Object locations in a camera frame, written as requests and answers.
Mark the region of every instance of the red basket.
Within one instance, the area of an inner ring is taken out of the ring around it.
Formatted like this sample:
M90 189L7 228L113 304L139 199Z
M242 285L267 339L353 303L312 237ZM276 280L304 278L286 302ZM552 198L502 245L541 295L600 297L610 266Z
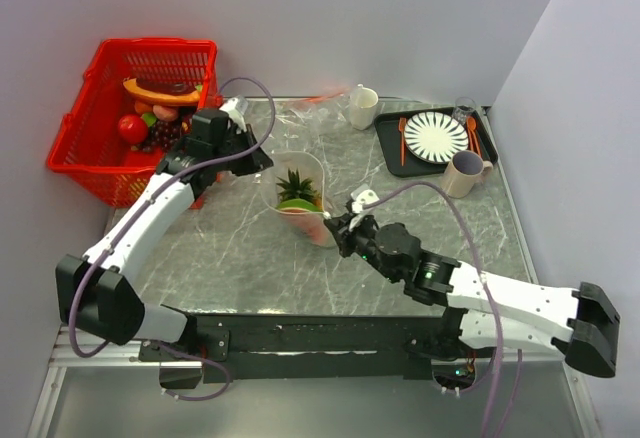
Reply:
M47 166L69 175L105 203L131 206L147 186L163 153L131 151L117 122L133 113L134 100L122 86L127 78L203 85L198 107L217 91L212 41L179 38L104 41L84 73L71 113L62 119Z

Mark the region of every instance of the orange fork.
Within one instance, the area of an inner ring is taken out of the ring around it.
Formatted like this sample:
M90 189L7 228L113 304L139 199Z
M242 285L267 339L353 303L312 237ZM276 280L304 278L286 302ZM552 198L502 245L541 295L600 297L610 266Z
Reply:
M404 166L405 161L405 144L404 144L404 129L407 126L407 119L405 117L401 117L400 121L398 121L398 131L400 132L400 139L402 140L400 143L400 165Z

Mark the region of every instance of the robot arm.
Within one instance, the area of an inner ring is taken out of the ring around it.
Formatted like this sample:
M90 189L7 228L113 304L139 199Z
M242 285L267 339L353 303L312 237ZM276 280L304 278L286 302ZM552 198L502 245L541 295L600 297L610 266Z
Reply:
M192 131L183 137L158 164L156 173L140 198L122 220L82 258L65 256L56 268L60 317L68 323L71 303L78 284L89 266L105 249L109 256L93 274L83 294L77 325L84 331L111 343L123 345L132 339L152 339L180 343L192 349L196 340L195 321L189 315L165 306L143 303L131 284L149 253L175 219L212 185L219 172L236 176L258 173L273 165L260 149L239 160L210 166L186 175L171 184L157 200L152 194L182 170L211 160L231 156L256 143L249 125L242 118L246 100L233 98L220 110L199 110L192 118ZM128 229L130 218L151 204ZM113 238L126 233L110 249Z
M406 295L449 312L443 327L449 336L439 340L449 348L413 345L440 359L464 356L464 347L496 346L495 320L476 269L423 250L401 223L380 228L372 215L362 213L362 204L378 201L372 190L362 187L352 199L351 211L325 222L340 254L356 253L392 283L404 282ZM598 377L615 375L620 316L601 288L589 283L577 290L554 288L482 275L498 305L505 347L559 352L574 369Z

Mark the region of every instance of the plate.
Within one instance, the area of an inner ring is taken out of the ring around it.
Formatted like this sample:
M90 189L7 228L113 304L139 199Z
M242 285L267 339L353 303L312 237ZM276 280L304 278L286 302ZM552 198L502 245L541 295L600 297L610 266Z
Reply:
M438 111L418 113L407 121L404 141L411 153L429 163L449 163L469 147L469 135L460 123Z

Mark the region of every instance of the red apple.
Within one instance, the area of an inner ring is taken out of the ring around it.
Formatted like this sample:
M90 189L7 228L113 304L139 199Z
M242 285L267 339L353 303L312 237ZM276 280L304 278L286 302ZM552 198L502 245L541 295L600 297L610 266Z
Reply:
M118 121L118 133L130 145L138 145L149 134L149 127L138 115L124 115Z

